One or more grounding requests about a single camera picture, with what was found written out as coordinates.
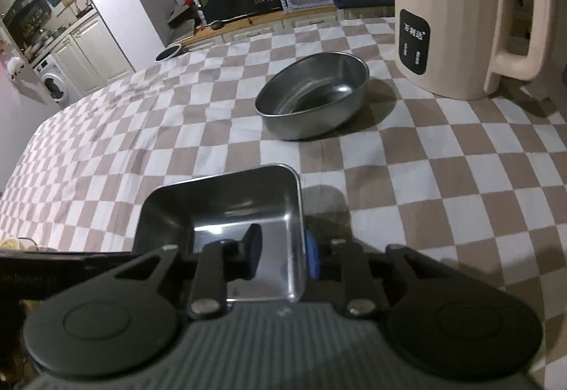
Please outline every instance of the beige kettle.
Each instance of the beige kettle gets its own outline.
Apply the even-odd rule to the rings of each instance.
[[[506,50],[515,0],[396,0],[396,64],[414,84],[454,99],[484,98],[501,76],[532,80],[551,51],[556,0],[534,0],[528,54]]]

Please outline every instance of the round metal bowl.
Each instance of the round metal bowl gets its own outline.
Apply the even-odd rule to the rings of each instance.
[[[362,108],[368,76],[366,64],[351,54],[313,54],[275,75],[256,97],[256,111],[279,139],[318,136]]]

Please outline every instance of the checkered tablecloth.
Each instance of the checkered tablecloth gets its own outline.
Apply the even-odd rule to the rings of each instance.
[[[567,124],[517,82],[462,102],[395,66],[393,19],[296,28],[215,46],[115,82],[42,124],[0,207],[0,239],[59,250],[131,248],[165,183],[268,163],[301,176],[308,225],[384,249],[401,243],[525,299],[545,341],[533,368],[567,387]],[[370,68],[367,105],[324,138],[275,140],[254,113],[270,76],[345,51]]]

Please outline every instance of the black sticker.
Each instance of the black sticker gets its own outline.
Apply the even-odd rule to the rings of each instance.
[[[427,68],[431,29],[425,19],[405,9],[400,12],[400,60],[417,75]]]

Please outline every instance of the kettle handle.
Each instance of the kettle handle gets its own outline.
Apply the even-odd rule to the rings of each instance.
[[[506,41],[512,28],[515,0],[498,1],[498,19],[492,49],[491,73],[509,78],[532,80],[541,71],[551,52],[551,32],[555,21],[556,0],[534,0],[534,20],[528,55],[511,54],[506,50]],[[487,79],[488,85],[497,85],[498,80]],[[485,88],[487,94],[494,88]]]

